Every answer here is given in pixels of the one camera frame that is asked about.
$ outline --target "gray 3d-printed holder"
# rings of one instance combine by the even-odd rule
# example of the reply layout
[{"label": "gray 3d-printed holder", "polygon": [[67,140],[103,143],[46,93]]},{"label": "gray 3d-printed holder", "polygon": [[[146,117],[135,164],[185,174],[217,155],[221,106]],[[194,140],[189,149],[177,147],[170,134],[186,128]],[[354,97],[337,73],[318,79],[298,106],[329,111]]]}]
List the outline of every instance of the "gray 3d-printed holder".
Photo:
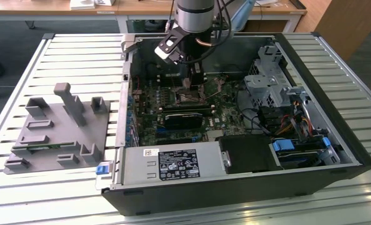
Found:
[{"label": "gray 3d-printed holder", "polygon": [[103,160],[111,103],[102,97],[82,102],[70,90],[69,83],[55,86],[65,104],[30,99],[30,115],[5,164],[6,174],[91,167]]}]

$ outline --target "desk leg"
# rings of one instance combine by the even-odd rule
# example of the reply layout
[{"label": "desk leg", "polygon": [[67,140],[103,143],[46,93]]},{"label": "desk leg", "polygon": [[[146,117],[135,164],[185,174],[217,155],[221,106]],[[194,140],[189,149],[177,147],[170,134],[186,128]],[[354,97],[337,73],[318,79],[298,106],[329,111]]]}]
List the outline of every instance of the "desk leg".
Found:
[{"label": "desk leg", "polygon": [[129,33],[129,27],[127,27],[129,16],[127,15],[117,16],[117,21],[119,24],[121,33],[127,34]]},{"label": "desk leg", "polygon": [[300,23],[302,15],[293,15],[290,16],[290,20],[288,21],[286,27],[284,32],[293,33],[296,31],[297,25]]},{"label": "desk leg", "polygon": [[29,29],[35,29],[35,21],[34,20],[33,21],[26,20],[26,24],[29,26]]}]

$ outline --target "copper pipe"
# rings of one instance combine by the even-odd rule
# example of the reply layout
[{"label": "copper pipe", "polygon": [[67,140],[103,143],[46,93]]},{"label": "copper pipe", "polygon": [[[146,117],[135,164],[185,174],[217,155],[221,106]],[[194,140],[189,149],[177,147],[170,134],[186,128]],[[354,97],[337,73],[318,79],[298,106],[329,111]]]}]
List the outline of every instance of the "copper pipe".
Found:
[{"label": "copper pipe", "polygon": [[213,45],[211,43],[207,43],[207,42],[205,42],[205,41],[201,41],[199,38],[197,38],[195,41],[197,41],[198,44],[201,44],[201,45],[205,46],[205,47],[211,47],[211,45]]}]

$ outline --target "table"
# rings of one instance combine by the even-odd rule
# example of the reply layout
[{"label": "table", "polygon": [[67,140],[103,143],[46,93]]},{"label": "table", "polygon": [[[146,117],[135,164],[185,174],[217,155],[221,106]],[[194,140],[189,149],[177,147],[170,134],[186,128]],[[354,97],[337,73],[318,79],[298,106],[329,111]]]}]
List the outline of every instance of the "table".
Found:
[{"label": "table", "polygon": [[[117,0],[114,6],[71,11],[70,0],[0,0],[0,21],[117,20],[121,33],[129,33],[129,20],[167,20],[171,2],[162,1]],[[285,32],[293,32],[308,11],[297,9],[289,0],[281,0],[281,3],[282,6],[262,8],[262,19],[288,21]],[[250,20],[261,20],[258,7]]]},{"label": "table", "polygon": [[371,0],[301,0],[309,14],[296,32],[320,32],[348,60],[371,32]]},{"label": "table", "polygon": [[[371,154],[371,91],[324,38],[312,34],[285,36]],[[29,114],[25,105],[31,97],[62,102],[53,94],[57,82],[70,82],[73,93],[83,101],[97,95],[113,101],[105,160],[115,157],[122,37],[62,34],[41,42],[0,114],[0,224],[371,224],[371,170],[309,196],[139,217],[122,216],[101,196],[95,168],[6,175],[3,164]],[[292,67],[289,71],[300,84]]]}]

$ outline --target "motherboard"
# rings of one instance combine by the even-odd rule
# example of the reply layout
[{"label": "motherboard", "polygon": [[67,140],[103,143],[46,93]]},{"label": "motherboard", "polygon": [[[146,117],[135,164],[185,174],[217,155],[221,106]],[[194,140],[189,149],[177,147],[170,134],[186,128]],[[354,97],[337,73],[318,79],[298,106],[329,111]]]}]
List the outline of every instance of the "motherboard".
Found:
[{"label": "motherboard", "polygon": [[249,132],[236,104],[241,82],[207,75],[187,89],[179,79],[169,74],[134,91],[141,146],[211,142]]}]

